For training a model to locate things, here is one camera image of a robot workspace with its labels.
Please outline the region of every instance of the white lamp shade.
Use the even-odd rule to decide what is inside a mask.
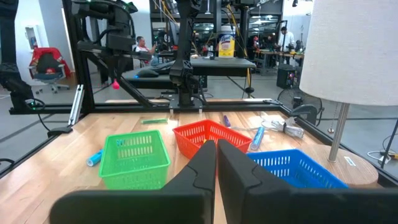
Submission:
[[[359,105],[398,105],[398,0],[316,0],[300,89]]]

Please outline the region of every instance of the person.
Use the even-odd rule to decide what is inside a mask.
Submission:
[[[281,35],[281,37],[279,38],[279,43],[276,45],[276,48],[281,48],[280,51],[282,52],[290,52],[289,47],[293,47],[294,49],[294,35],[291,32],[287,31],[286,27],[282,27],[280,29],[280,32],[283,34]],[[287,56],[283,56],[283,59],[286,59],[286,64],[290,65],[290,57]]]
[[[156,59],[156,58],[154,58],[155,49],[156,49],[156,44],[153,45],[152,49],[149,50],[145,46],[145,39],[143,37],[141,37],[141,36],[137,37],[137,47],[135,48],[135,51],[136,52],[140,52],[140,51],[149,52],[152,55],[152,61],[154,61],[154,62],[156,61],[156,60],[154,60],[154,59]],[[151,65],[151,61],[148,61],[148,60],[143,60],[142,62],[144,62],[145,66]]]

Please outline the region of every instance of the office chair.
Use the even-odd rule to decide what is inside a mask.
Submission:
[[[33,79],[49,84],[53,93],[58,93],[58,89],[70,89],[68,85],[61,85],[57,82],[67,75],[65,73],[65,64],[54,59],[53,53],[44,53],[37,61],[37,65],[29,66],[33,74]],[[36,91],[36,94],[43,92],[43,89]]]

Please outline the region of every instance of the black metal frame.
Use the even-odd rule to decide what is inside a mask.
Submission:
[[[68,30],[78,30],[79,23],[71,14],[71,0],[63,0],[63,7],[65,9],[65,17],[67,21]],[[77,42],[82,37],[77,32],[69,32],[70,45],[72,47],[73,59],[75,62],[75,70],[78,78],[78,82],[83,84],[85,87],[85,96],[82,104],[82,113],[84,114],[82,117],[89,113],[153,113],[153,112],[168,112],[170,111],[168,105],[165,106],[156,106],[156,107],[145,107],[140,105],[139,103],[95,103],[93,97],[93,89],[91,87],[91,80],[88,72],[88,64],[87,64],[87,56],[84,52],[80,52],[77,50]],[[14,111],[10,110],[11,114],[32,114],[38,113],[69,113],[71,110],[71,105],[46,105],[44,110],[35,111]],[[191,112],[195,111],[195,109],[190,108],[179,108],[174,110],[174,112]],[[281,105],[273,105],[269,103],[265,103],[263,101],[230,101],[230,102],[208,102],[208,106],[203,108],[203,112],[211,112],[211,111],[280,111],[284,115],[288,116],[290,114],[290,110]],[[310,124],[308,121],[298,117],[297,124],[301,126],[308,133],[312,134],[318,140],[320,140],[323,144],[331,145],[333,139],[321,132],[316,126]],[[16,161],[16,163],[5,171],[0,172],[0,178],[6,175],[10,170],[15,169],[18,165],[24,162],[29,157],[33,156],[36,152],[40,151],[47,144],[52,142],[56,136],[48,138],[42,144],[35,147],[28,154],[26,154],[23,158]],[[340,148],[345,149],[353,154],[358,155],[352,149],[345,146],[344,144],[340,144]],[[382,170],[377,164],[374,164],[375,168],[379,172],[379,183],[385,187],[396,187],[398,186],[398,180],[394,178],[390,173]]]

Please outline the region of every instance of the gray floor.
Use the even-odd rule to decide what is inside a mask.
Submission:
[[[102,89],[97,74],[92,74],[91,80],[96,103],[103,103],[106,100],[131,99],[131,96],[123,89]],[[242,91],[237,84],[243,87],[245,78],[233,78],[233,80],[236,83],[226,77],[209,77],[207,93],[212,94],[215,98],[241,98]],[[256,98],[276,99],[282,89],[277,87],[275,83],[275,75],[267,77],[255,75],[252,81],[252,87],[255,89],[253,95]],[[44,90],[43,93],[36,97],[46,103],[72,103],[75,96],[75,89],[60,90],[58,94],[53,94],[47,86],[34,86],[34,92],[38,88],[43,88]],[[159,96],[161,92],[160,90],[140,91],[146,96]],[[0,157],[18,159],[46,140],[47,135],[37,115],[9,115],[8,109],[12,104],[7,94],[6,91],[0,89],[0,123],[2,127],[7,127],[0,129]],[[340,105],[327,100],[322,102],[325,111],[323,112],[319,129],[326,133],[332,123],[334,127],[336,126]],[[68,114],[42,115],[42,117],[49,128],[67,125]],[[342,142],[378,166],[377,160],[368,157],[367,153],[382,149],[382,141],[391,135],[397,118],[397,106],[351,105]],[[392,149],[398,150],[398,141],[393,142]],[[6,163],[1,164],[0,171],[6,166]],[[391,161],[386,165],[385,169],[398,178],[398,162]]]

